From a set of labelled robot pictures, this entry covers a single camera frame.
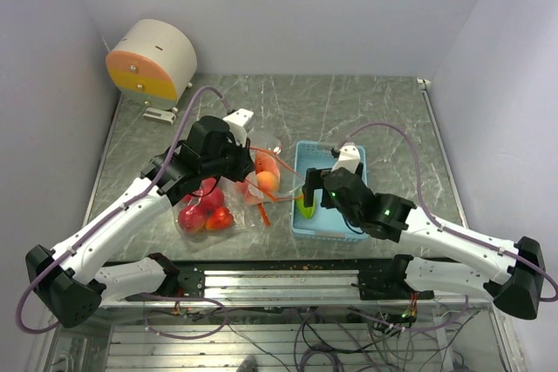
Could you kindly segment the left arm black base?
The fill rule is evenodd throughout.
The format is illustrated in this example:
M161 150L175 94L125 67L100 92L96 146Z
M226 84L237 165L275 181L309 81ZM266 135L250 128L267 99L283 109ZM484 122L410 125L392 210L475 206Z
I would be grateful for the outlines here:
M162 268L164 278L152 294L165 297L202 297L205 275L196 266L169 260L161 253L149 254Z

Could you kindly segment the watermelon slice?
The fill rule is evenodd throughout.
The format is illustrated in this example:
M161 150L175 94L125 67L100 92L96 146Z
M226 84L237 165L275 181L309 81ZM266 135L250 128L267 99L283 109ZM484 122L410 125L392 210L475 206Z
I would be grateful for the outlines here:
M280 170L276 159L266 152L257 151L255 155L255 172L271 172L278 179L280 178Z

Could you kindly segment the orange fruit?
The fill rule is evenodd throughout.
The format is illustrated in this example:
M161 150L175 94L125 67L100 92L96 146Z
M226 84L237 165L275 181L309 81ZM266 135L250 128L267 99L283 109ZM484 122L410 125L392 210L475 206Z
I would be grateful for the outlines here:
M247 181L237 182L236 189L249 206L258 205L265 201L265 194Z

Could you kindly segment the clear zip top bag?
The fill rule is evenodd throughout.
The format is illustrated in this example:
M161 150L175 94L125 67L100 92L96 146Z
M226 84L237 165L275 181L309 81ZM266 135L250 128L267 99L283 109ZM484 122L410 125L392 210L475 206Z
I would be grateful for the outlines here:
M283 159L279 138L259 130L250 132L248 139L254 168L242 182L235 183L235 192L241 203L248 209L255 209L263 225L270 227L269 211L265 206L301 199L304 178Z

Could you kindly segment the green fruit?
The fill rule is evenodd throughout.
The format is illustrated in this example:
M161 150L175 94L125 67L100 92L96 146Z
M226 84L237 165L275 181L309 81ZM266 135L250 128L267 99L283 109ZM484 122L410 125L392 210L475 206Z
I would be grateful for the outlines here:
M312 201L309 206L306 206L305 202L305 195L303 193L300 193L300 196L296 198L296 208L304 219L311 220L316 211L316 203L315 201Z

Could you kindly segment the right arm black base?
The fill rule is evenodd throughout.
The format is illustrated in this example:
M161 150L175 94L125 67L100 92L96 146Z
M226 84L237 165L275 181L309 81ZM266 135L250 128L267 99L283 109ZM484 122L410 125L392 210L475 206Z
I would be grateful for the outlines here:
M416 258L411 255L397 254L392 259L365 260L358 269L355 287L362 301L410 300L417 296L421 300L432 300L432 290L418 291L409 286L407 268Z

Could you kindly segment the red apple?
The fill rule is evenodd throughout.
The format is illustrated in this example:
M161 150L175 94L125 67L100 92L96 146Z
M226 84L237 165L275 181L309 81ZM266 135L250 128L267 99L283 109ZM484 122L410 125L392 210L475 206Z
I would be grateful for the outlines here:
M195 205L206 213L212 213L224 206L225 198L223 191L218 187L215 178L205 179L201 186L193 193L187 194L182 200L185 205Z
M208 216L200 206L185 206L178 214L178 224L184 233L197 233L206 224Z
M228 208L222 206L213 211L208 217L205 228L208 231L218 231L231 227L235 223L233 214Z

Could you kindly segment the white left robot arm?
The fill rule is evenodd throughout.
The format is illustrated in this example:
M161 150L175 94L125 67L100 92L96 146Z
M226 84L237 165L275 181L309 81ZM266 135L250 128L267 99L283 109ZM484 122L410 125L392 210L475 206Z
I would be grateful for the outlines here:
M30 291L58 324L76 327L110 300L144 293L167 300L176 293L174 268L161 255L111 273L102 268L143 224L196 192L203 180L245 179L254 168L247 130L252 118L245 109L224 118L202 117L185 139L175 138L164 153L153 157L91 223L52 248L37 245L26 254Z

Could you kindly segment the peach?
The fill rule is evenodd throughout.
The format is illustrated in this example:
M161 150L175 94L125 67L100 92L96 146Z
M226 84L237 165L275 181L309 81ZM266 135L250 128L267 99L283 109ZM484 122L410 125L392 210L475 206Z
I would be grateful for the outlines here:
M267 193L275 193L279 190L280 180L270 171L260 171L256 174L257 187Z

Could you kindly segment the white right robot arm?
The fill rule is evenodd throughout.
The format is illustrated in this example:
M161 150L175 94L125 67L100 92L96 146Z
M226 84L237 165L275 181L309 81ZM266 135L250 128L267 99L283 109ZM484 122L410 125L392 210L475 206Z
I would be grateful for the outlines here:
M321 191L321 206L337 210L348 227L374 239L426 247L446 261L396 255L384 278L386 292L397 299L410 292L439 290L491 301L500 311L534 320L542 301L544 259L541 245L529 237L503 240L437 220L412 201L374 193L359 172L346 168L305 173L303 204Z

